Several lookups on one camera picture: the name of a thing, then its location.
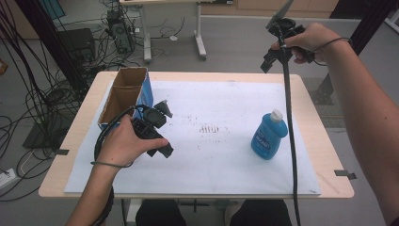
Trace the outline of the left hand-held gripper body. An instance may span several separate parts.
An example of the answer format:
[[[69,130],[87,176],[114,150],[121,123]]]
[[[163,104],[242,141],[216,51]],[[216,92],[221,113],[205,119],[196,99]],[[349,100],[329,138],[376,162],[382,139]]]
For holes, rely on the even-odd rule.
[[[142,139],[162,138],[157,129],[166,124],[167,118],[173,116],[168,101],[161,101],[155,106],[138,105],[136,110],[140,112],[140,118],[133,120],[136,135]]]

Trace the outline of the person's left hand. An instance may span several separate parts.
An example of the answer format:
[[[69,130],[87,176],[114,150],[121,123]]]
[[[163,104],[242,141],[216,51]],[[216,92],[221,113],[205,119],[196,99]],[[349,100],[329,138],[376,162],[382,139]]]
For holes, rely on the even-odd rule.
[[[131,118],[125,115],[121,118],[120,125],[105,138],[96,161],[124,168],[146,151],[167,145],[168,140],[165,138],[139,138],[134,131]]]

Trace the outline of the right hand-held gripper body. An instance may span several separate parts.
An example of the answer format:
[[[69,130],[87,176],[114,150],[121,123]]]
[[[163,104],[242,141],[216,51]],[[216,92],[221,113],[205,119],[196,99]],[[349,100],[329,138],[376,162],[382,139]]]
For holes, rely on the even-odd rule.
[[[266,25],[266,30],[273,36],[282,38],[284,40],[305,31],[303,25],[296,25],[293,19],[285,17],[293,2],[294,0],[286,0],[282,7],[276,13],[274,13],[272,19]],[[302,48],[299,48],[298,51],[302,53],[303,57],[308,63],[314,61],[314,54],[310,51],[306,51]]]

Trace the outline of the dark gridded floor mat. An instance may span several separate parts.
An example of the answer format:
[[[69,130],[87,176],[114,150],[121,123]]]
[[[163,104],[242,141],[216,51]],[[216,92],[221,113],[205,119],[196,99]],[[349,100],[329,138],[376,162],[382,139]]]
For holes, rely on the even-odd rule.
[[[344,128],[343,112],[331,82],[326,78],[304,78],[303,82],[323,125]]]

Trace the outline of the white paper sheet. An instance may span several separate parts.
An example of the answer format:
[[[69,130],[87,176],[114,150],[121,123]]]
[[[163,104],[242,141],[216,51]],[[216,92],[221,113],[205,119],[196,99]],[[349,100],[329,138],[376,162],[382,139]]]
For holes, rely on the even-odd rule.
[[[154,81],[152,95],[155,102],[167,101],[172,112],[159,132],[173,153],[142,154],[118,173],[116,194],[320,195],[299,133],[284,137],[270,160],[251,149],[262,116],[285,109],[282,84]]]

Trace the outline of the black metal stand post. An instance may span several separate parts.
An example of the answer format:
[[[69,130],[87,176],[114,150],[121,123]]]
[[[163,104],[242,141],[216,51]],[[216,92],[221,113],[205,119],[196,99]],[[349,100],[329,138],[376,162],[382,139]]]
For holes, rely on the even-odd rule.
[[[361,16],[348,41],[359,56],[394,8],[399,9],[399,0],[339,0],[330,19],[360,19]],[[333,105],[333,93],[328,73],[319,87],[310,92],[310,96],[316,105]]]
[[[89,86],[86,80],[67,52],[53,20],[41,5],[40,0],[15,0],[15,2],[72,88],[79,94],[87,93]]]

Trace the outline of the white table leg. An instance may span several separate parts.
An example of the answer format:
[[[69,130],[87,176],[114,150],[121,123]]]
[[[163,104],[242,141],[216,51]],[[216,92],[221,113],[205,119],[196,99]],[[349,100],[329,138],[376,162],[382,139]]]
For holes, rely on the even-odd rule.
[[[136,226],[136,213],[138,212],[142,200],[141,199],[123,199],[122,213],[125,226]]]

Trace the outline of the black floor mat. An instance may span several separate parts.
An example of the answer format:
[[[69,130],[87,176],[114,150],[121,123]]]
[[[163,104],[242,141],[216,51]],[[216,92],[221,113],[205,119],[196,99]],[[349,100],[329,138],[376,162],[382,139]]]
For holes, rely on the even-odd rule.
[[[23,146],[27,149],[58,149],[67,135],[72,122],[65,119],[51,119],[44,123],[36,122],[30,130]]]

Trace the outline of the blue bottle with white cap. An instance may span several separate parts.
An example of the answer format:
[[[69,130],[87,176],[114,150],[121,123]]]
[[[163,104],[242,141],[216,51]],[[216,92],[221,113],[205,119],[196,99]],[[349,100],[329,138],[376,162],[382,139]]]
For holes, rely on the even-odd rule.
[[[278,109],[263,115],[250,142],[252,150],[261,158],[270,160],[279,149],[281,140],[288,135],[288,127]]]

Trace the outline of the blue cardboard box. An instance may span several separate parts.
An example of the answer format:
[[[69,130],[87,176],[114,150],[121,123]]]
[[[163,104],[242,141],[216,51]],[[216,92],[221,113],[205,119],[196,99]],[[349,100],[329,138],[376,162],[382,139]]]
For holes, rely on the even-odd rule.
[[[129,106],[153,106],[148,69],[143,67],[120,69],[105,97],[103,111],[98,119],[101,129]]]

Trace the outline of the person's right hand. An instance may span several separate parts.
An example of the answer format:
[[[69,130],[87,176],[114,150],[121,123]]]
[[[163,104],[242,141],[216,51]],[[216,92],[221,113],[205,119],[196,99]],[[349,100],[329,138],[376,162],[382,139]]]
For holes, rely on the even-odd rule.
[[[350,44],[343,37],[318,23],[308,25],[303,33],[285,39],[283,44],[275,42],[271,45],[273,50],[278,50],[280,47],[291,48],[297,64],[307,62],[298,51],[299,48],[314,53],[317,62],[327,65],[355,55]]]

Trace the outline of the wooden cabinet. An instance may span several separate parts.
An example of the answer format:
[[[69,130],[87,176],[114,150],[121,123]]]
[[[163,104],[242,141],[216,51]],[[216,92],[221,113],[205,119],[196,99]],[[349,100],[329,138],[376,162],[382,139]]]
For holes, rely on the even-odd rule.
[[[229,0],[231,4],[202,3],[202,15],[271,17],[287,0]],[[339,0],[294,0],[286,15],[294,18],[328,18]]]

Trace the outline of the person's right leg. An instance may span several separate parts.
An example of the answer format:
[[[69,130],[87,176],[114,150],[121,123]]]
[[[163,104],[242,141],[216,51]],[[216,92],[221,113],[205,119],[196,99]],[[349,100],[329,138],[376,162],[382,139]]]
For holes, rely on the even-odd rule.
[[[225,210],[226,226],[292,226],[284,200],[245,200]]]

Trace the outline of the white desk frame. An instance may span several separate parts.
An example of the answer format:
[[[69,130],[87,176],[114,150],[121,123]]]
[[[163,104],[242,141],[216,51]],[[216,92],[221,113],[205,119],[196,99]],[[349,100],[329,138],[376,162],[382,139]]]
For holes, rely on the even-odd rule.
[[[202,59],[207,57],[206,49],[201,35],[201,5],[212,3],[215,0],[119,0],[123,6],[129,6],[138,10],[138,15],[143,32],[143,60],[146,63],[152,62],[152,40],[148,32],[146,23],[145,5],[157,4],[193,4],[195,6],[194,16],[196,18],[196,28],[194,29],[194,40],[197,44],[199,56]]]

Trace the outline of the person's left leg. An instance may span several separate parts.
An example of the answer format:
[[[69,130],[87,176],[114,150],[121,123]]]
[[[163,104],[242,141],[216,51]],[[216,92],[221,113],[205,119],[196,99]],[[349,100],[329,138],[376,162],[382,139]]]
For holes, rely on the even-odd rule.
[[[174,200],[144,200],[136,213],[136,226],[186,226]]]

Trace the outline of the black computer tower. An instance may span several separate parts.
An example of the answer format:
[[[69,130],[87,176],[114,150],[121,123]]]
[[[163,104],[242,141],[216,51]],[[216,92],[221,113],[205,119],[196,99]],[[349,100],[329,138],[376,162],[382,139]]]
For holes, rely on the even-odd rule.
[[[132,36],[121,10],[108,10],[106,20],[117,52],[119,54],[132,53],[134,51]]]

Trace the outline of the black square case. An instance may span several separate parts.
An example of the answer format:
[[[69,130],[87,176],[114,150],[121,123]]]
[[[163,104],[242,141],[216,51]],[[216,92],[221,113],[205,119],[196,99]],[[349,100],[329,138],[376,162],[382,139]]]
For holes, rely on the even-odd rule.
[[[67,52],[76,62],[92,62],[95,58],[95,41],[89,28],[59,31]]]

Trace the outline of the white power strip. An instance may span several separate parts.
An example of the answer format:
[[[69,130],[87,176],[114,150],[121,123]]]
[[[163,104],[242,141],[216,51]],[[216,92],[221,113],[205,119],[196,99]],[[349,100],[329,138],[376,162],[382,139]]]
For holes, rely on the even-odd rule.
[[[5,188],[17,180],[14,169],[8,169],[0,173],[0,189]]]

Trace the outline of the person's leg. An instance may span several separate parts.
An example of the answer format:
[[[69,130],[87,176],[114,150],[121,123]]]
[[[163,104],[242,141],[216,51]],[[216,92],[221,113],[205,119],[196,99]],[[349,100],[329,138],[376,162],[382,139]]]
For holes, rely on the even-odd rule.
[[[284,200],[245,200],[225,210],[226,226],[292,226]]]
[[[144,200],[136,213],[136,226],[186,226],[174,200]]]

